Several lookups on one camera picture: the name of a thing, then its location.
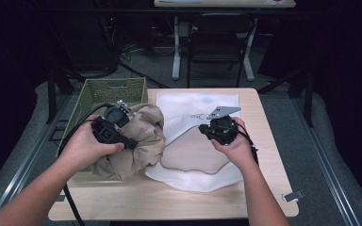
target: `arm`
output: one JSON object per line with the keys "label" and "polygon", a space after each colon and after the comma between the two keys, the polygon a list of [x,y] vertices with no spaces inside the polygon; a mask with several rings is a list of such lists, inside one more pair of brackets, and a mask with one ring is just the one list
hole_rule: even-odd
{"label": "arm", "polygon": [[[233,120],[245,127],[241,119],[233,118]],[[254,161],[248,140],[238,135],[229,145],[221,145],[216,140],[211,142],[214,148],[224,153],[242,173],[250,225],[289,225],[288,219]]]}
{"label": "arm", "polygon": [[99,143],[92,134],[91,122],[84,123],[58,160],[0,209],[0,225],[42,225],[60,191],[76,172],[122,148],[121,143]]}

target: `chair backrest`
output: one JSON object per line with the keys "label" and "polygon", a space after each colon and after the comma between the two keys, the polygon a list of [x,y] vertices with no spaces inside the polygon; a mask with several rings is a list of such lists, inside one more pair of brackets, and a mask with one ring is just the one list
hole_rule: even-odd
{"label": "chair backrest", "polygon": [[252,33],[255,20],[243,13],[203,13],[189,23],[189,32]]}

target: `white fabric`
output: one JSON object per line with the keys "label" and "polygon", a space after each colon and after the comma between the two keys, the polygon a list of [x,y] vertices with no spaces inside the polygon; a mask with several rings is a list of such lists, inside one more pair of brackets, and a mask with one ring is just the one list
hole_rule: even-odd
{"label": "white fabric", "polygon": [[[171,147],[169,144],[190,128],[202,123],[208,124],[209,120],[206,117],[217,106],[239,106],[239,96],[218,93],[160,92],[156,97],[156,105],[164,116],[163,133],[166,138],[167,149]],[[231,116],[239,117],[239,115],[240,113],[236,112]],[[203,136],[190,142],[207,142],[207,138]],[[166,155],[166,149],[163,152],[163,157]],[[216,173],[207,173],[196,169],[181,170],[169,166],[163,167],[159,162],[153,167],[146,168],[145,174],[154,180],[177,189],[201,192],[209,192],[243,180],[238,168],[230,162],[215,171]]]}

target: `table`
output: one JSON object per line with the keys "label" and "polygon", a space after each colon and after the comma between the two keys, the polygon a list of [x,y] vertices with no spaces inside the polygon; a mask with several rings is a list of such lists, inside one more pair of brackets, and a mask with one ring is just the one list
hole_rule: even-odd
{"label": "table", "polygon": [[[294,0],[197,0],[191,3],[190,0],[155,0],[155,7],[158,8],[294,8],[296,3]],[[179,50],[179,34],[178,34],[178,17],[174,17],[174,62],[172,79],[178,80],[180,74],[180,50]],[[249,53],[251,51],[252,42],[255,36],[255,30],[249,38],[243,66],[245,68],[246,78],[248,81],[255,81],[254,72],[252,70],[251,62],[249,61]]]}
{"label": "table", "polygon": [[[296,202],[285,202],[292,192],[272,131],[254,89],[148,89],[149,103],[158,92],[213,92],[238,94],[240,116],[256,147],[260,168],[271,192],[287,217],[299,213]],[[90,172],[78,172],[68,186],[84,220],[176,220],[247,218],[243,182],[201,193],[181,191],[154,181],[143,170],[127,181],[109,181]],[[67,201],[55,202],[51,220],[74,220]]]}

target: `forearm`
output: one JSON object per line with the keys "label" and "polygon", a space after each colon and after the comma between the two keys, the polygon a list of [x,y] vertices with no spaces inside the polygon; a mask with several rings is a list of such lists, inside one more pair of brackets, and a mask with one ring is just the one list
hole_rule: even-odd
{"label": "forearm", "polygon": [[252,162],[245,165],[241,172],[250,225],[289,225],[258,165]]}
{"label": "forearm", "polygon": [[0,209],[0,225],[42,225],[73,173],[57,161]]}

